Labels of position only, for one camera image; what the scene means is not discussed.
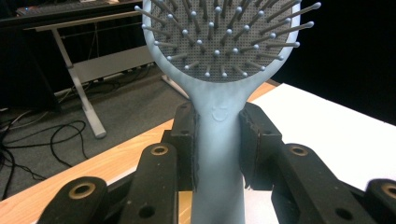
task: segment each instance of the light blue hairbrush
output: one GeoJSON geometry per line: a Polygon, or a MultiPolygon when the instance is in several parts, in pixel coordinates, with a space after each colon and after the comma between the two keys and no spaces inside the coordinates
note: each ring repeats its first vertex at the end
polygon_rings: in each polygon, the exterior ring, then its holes
{"type": "Polygon", "coordinates": [[[144,35],[163,72],[199,114],[198,181],[192,224],[245,223],[238,113],[287,60],[299,30],[301,0],[144,0],[144,35]]]}

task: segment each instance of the cable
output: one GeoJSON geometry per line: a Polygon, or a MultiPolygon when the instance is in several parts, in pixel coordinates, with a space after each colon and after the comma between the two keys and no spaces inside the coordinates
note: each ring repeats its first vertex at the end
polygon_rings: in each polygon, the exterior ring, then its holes
{"type": "Polygon", "coordinates": [[[30,122],[28,122],[28,123],[25,123],[25,124],[22,124],[22,125],[19,125],[19,126],[9,127],[9,129],[10,129],[10,130],[15,130],[15,129],[19,129],[19,128],[26,127],[26,126],[29,126],[29,125],[31,125],[31,124],[34,124],[34,123],[40,121],[41,119],[43,119],[44,117],[46,117],[46,116],[48,115],[48,113],[49,113],[49,112],[45,112],[45,113],[43,113],[38,119],[32,120],[32,121],[30,121],[30,122]]]}
{"type": "Polygon", "coordinates": [[[7,197],[8,189],[9,189],[9,186],[11,184],[11,179],[12,179],[12,176],[14,175],[14,171],[15,171],[15,158],[14,158],[14,156],[12,155],[12,153],[8,149],[6,149],[3,146],[3,144],[1,144],[3,142],[3,140],[4,140],[4,138],[6,137],[8,132],[9,132],[9,125],[8,125],[8,128],[6,129],[6,131],[3,132],[3,134],[0,136],[0,153],[1,153],[0,156],[2,157],[1,160],[4,161],[6,159],[6,155],[4,155],[3,152],[6,152],[8,154],[8,156],[10,157],[10,159],[11,159],[11,171],[9,172],[9,176],[8,176],[8,180],[7,180],[7,183],[6,183],[6,187],[4,188],[4,192],[3,192],[3,195],[2,195],[2,201],[7,197]]]}
{"type": "Polygon", "coordinates": [[[142,74],[142,71],[143,71],[144,69],[139,69],[139,72],[138,72],[131,80],[129,80],[129,81],[120,81],[121,86],[122,86],[122,87],[123,87],[123,86],[126,86],[126,85],[128,85],[128,84],[130,84],[130,83],[133,83],[133,82],[137,81],[138,79],[142,79],[142,78],[146,77],[146,76],[148,75],[148,73],[149,73],[149,71],[150,71],[150,69],[151,69],[152,66],[153,66],[153,65],[148,65],[148,66],[146,67],[146,69],[147,69],[146,74],[143,75],[142,77],[141,77],[140,75],[142,74]]]}
{"type": "MultiPolygon", "coordinates": [[[[84,91],[88,90],[91,87],[92,83],[93,83],[92,81],[82,83],[83,90],[84,91]]],[[[78,93],[76,87],[72,86],[70,87],[70,90],[66,93],[66,96],[64,96],[61,100],[59,100],[59,103],[62,104],[76,98],[78,98],[78,93]]]]}
{"type": "Polygon", "coordinates": [[[85,154],[85,150],[84,150],[84,140],[83,140],[83,138],[82,138],[81,130],[79,130],[78,128],[76,128],[76,127],[73,126],[73,125],[70,125],[70,124],[61,125],[61,127],[59,127],[59,128],[55,131],[55,133],[52,135],[52,137],[51,137],[51,139],[50,139],[50,142],[49,142],[49,146],[50,146],[50,151],[51,151],[53,157],[55,157],[55,159],[56,159],[58,162],[60,162],[61,164],[65,165],[65,166],[72,167],[71,164],[67,163],[66,161],[61,160],[61,159],[58,157],[58,155],[56,155],[55,150],[54,150],[54,148],[53,148],[53,145],[54,145],[54,144],[53,144],[53,143],[54,143],[54,142],[53,142],[53,139],[55,138],[56,134],[57,134],[60,130],[62,130],[63,128],[65,128],[65,127],[71,127],[71,128],[73,128],[73,129],[75,129],[75,130],[78,131],[78,135],[79,135],[79,137],[80,137],[80,139],[81,139],[82,154],[84,155],[85,159],[88,159],[87,155],[85,154]]]}
{"type": "Polygon", "coordinates": [[[86,93],[88,96],[92,96],[93,94],[98,94],[98,93],[108,94],[108,93],[111,93],[111,92],[113,92],[113,91],[118,90],[119,88],[120,88],[120,83],[119,83],[118,81],[103,81],[103,82],[96,82],[96,83],[93,83],[93,84],[92,84],[92,87],[91,87],[88,91],[86,91],[85,93],[86,93]],[[95,91],[95,90],[94,90],[95,88],[101,88],[101,87],[104,87],[104,86],[110,86],[111,89],[110,89],[110,90],[107,90],[107,91],[104,91],[104,90],[95,91]]]}
{"type": "Polygon", "coordinates": [[[20,114],[19,116],[17,116],[17,117],[16,117],[14,120],[12,120],[8,125],[6,125],[5,128],[3,128],[2,130],[0,130],[0,133],[5,132],[5,131],[7,131],[7,130],[10,130],[11,126],[12,126],[15,122],[17,122],[20,118],[22,118],[23,116],[25,116],[25,115],[27,115],[27,114],[29,114],[29,113],[31,113],[31,112],[32,112],[32,110],[28,110],[28,111],[26,111],[26,112],[23,112],[23,113],[20,114]]]}
{"type": "Polygon", "coordinates": [[[43,175],[39,175],[39,174],[33,172],[33,171],[32,171],[30,168],[28,168],[27,166],[18,165],[18,164],[15,162],[15,158],[14,158],[12,152],[11,152],[10,150],[8,150],[9,148],[24,148],[24,147],[49,146],[52,155],[55,157],[55,159],[56,159],[59,163],[61,163],[61,164],[63,164],[63,165],[66,165],[66,166],[68,166],[68,167],[72,167],[71,164],[67,163],[66,161],[61,160],[61,159],[58,157],[58,155],[55,153],[54,145],[59,144],[59,143],[62,143],[62,142],[65,142],[65,141],[67,141],[67,140],[69,140],[69,139],[71,139],[71,138],[73,138],[73,137],[79,135],[79,137],[80,137],[80,139],[81,139],[81,150],[82,150],[82,154],[83,154],[83,156],[84,156],[85,159],[88,159],[88,156],[87,156],[86,153],[85,153],[85,149],[84,149],[84,140],[83,140],[83,137],[82,137],[82,131],[85,129],[86,123],[85,123],[84,121],[82,121],[82,120],[76,120],[76,121],[70,122],[70,123],[68,123],[68,124],[57,125],[57,126],[54,126],[54,127],[50,127],[50,128],[47,128],[47,129],[45,129],[45,130],[42,130],[42,131],[39,131],[39,132],[36,132],[36,133],[31,133],[31,134],[29,134],[29,135],[27,135],[27,136],[25,136],[25,137],[20,138],[20,139],[17,139],[17,140],[13,140],[13,141],[8,142],[8,144],[10,144],[10,143],[15,143],[15,142],[21,141],[21,140],[23,140],[23,139],[26,139],[26,138],[28,138],[28,137],[34,136],[34,135],[36,135],[36,134],[43,133],[43,132],[45,132],[45,131],[48,131],[48,130],[57,128],[57,130],[56,130],[55,133],[52,135],[52,137],[51,137],[51,139],[50,139],[50,141],[49,141],[48,144],[35,144],[35,145],[30,145],[30,146],[14,146],[14,147],[5,146],[5,145],[4,145],[4,139],[5,139],[6,135],[7,135],[8,132],[9,132],[10,124],[7,126],[6,131],[3,132],[2,135],[0,136],[0,162],[1,162],[1,164],[0,164],[0,171],[2,170],[3,166],[10,167],[10,169],[11,169],[11,170],[10,170],[10,173],[9,173],[9,176],[8,176],[8,180],[7,180],[5,189],[4,189],[4,192],[3,192],[3,195],[2,195],[2,200],[4,200],[4,199],[7,197],[8,189],[9,189],[9,186],[10,186],[10,183],[11,183],[11,180],[12,180],[12,177],[14,176],[14,172],[15,172],[15,168],[16,168],[16,167],[22,168],[22,170],[24,170],[25,172],[30,173],[30,174],[32,175],[32,178],[33,178],[34,180],[44,180],[44,179],[46,179],[46,177],[44,177],[43,175]],[[82,127],[81,127],[80,129],[77,128],[76,126],[73,125],[73,124],[75,124],[75,123],[81,123],[81,124],[82,124],[82,127]],[[62,130],[62,129],[65,128],[65,127],[72,128],[72,129],[76,130],[77,133],[72,134],[70,137],[67,137],[67,138],[65,138],[65,139],[62,139],[62,140],[59,140],[59,141],[54,141],[55,136],[59,133],[60,130],[62,130]]]}
{"type": "Polygon", "coordinates": [[[98,28],[97,22],[94,23],[94,31],[93,31],[93,38],[91,42],[90,52],[88,53],[88,60],[91,58],[93,44],[96,40],[96,56],[99,57],[99,42],[98,42],[98,28]]]}

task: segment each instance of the white table surface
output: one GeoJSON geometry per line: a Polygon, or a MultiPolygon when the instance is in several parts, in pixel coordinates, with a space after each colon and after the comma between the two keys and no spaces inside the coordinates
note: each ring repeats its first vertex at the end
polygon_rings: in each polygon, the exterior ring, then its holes
{"type": "MultiPolygon", "coordinates": [[[[312,148],[342,181],[365,190],[375,178],[396,180],[396,127],[281,84],[253,102],[284,143],[312,148]]],[[[270,192],[245,191],[246,223],[278,223],[270,192]]]]}

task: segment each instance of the table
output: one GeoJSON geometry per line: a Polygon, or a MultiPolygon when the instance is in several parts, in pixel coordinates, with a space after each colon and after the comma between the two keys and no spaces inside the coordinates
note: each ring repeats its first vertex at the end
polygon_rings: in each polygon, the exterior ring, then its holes
{"type": "Polygon", "coordinates": [[[129,11],[123,13],[117,13],[106,16],[92,17],[83,20],[67,21],[60,23],[53,23],[43,26],[37,26],[31,29],[35,29],[37,32],[41,31],[52,31],[53,37],[55,38],[56,44],[59,51],[64,58],[66,68],[72,78],[72,81],[76,87],[78,96],[82,102],[82,109],[87,117],[88,122],[91,125],[92,131],[96,138],[103,138],[106,136],[105,127],[96,115],[90,101],[88,100],[81,83],[86,81],[95,80],[100,77],[109,76],[121,71],[125,71],[130,68],[134,68],[143,64],[152,63],[153,60],[146,46],[128,49],[121,52],[101,56],[80,63],[72,63],[69,55],[67,54],[66,48],[59,35],[58,29],[64,27],[71,27],[81,24],[94,23],[99,21],[110,21],[120,18],[133,17],[141,15],[138,11],[129,11]]]}
{"type": "MultiPolygon", "coordinates": [[[[275,87],[272,84],[263,83],[248,100],[253,101],[275,87]]],[[[142,150],[151,144],[159,143],[163,131],[172,129],[172,124],[173,121],[169,120],[0,202],[0,223],[28,224],[35,222],[59,189],[78,177],[97,176],[103,178],[107,184],[111,184],[128,175],[138,164],[142,150]]],[[[190,223],[190,213],[191,193],[180,192],[179,223],[190,223]]]]}

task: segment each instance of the table leg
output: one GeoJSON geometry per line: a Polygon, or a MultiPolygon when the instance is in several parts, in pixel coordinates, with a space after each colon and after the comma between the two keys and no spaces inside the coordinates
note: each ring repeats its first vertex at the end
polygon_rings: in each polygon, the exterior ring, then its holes
{"type": "Polygon", "coordinates": [[[103,127],[102,122],[99,120],[98,116],[96,115],[95,110],[93,109],[90,101],[87,98],[87,95],[85,94],[84,89],[82,88],[77,71],[74,68],[72,62],[70,61],[69,55],[67,54],[66,48],[64,47],[64,42],[62,41],[57,29],[51,29],[51,31],[56,40],[59,50],[62,53],[62,57],[66,62],[67,70],[76,87],[78,96],[81,99],[82,109],[84,110],[85,116],[87,117],[87,120],[91,125],[92,131],[95,134],[96,138],[103,138],[106,136],[106,130],[103,127]]]}
{"type": "Polygon", "coordinates": [[[190,99],[189,95],[183,91],[183,89],[181,89],[176,82],[174,82],[169,76],[167,75],[163,75],[162,79],[164,82],[168,83],[169,86],[171,86],[173,89],[175,89],[176,91],[178,91],[181,95],[183,95],[184,97],[186,97],[186,99],[190,99]]]}

